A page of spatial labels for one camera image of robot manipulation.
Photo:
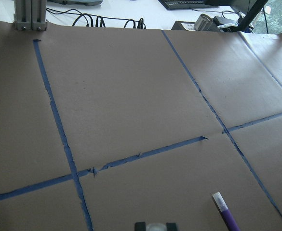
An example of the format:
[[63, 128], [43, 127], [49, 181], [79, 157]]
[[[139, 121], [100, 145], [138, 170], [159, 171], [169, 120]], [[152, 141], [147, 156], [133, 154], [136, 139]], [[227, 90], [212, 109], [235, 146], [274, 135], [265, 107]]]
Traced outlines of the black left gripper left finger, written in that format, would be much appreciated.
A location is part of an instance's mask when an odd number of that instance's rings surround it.
[[136, 222], [134, 224], [134, 231], [146, 231], [146, 223], [145, 222]]

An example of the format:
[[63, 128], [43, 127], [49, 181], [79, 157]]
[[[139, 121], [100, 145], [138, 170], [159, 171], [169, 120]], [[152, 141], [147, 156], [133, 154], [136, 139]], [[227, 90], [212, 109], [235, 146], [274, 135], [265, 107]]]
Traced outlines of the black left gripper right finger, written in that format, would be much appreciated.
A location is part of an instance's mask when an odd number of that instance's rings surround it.
[[166, 223], [167, 231], [178, 231], [177, 224], [168, 222]]

